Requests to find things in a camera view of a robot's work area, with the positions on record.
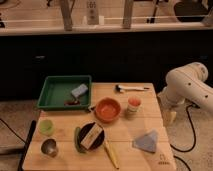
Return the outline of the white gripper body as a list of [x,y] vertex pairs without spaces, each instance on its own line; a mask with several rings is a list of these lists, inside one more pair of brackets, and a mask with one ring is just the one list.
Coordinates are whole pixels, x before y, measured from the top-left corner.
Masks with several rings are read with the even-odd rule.
[[174,111],[172,108],[164,105],[162,101],[159,101],[159,105],[163,119],[163,124],[165,127],[167,127],[174,122],[177,112]]

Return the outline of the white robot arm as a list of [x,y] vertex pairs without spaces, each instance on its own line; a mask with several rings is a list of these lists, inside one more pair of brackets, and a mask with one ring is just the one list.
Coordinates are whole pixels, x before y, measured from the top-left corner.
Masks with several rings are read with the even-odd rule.
[[189,100],[208,113],[213,113],[213,88],[205,84],[207,67],[193,62],[170,70],[166,86],[157,94],[163,124],[169,126],[176,118],[175,108]]

